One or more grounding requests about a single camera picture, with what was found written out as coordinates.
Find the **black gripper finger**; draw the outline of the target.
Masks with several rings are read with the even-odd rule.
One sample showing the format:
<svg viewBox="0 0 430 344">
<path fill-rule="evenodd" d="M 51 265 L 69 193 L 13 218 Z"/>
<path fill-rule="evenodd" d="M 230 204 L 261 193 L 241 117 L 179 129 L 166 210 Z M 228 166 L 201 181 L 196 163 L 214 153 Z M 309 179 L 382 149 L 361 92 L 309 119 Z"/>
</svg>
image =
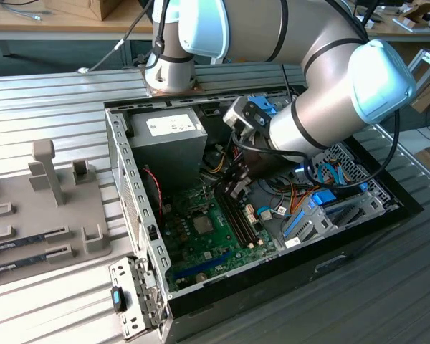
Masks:
<svg viewBox="0 0 430 344">
<path fill-rule="evenodd" d="M 231 196 L 233 190 L 234 190 L 234 181 L 231 179 L 220 178 L 214 184 L 214 192 L 216 194 Z"/>
<path fill-rule="evenodd" d="M 252 180 L 248 177 L 248 172 L 247 165 L 242 162 L 232 163 L 226 170 L 223 178 L 234 181 L 234 190 L 231 194 L 232 198 L 239 198 L 249 192 L 248 185 Z"/>
</svg>

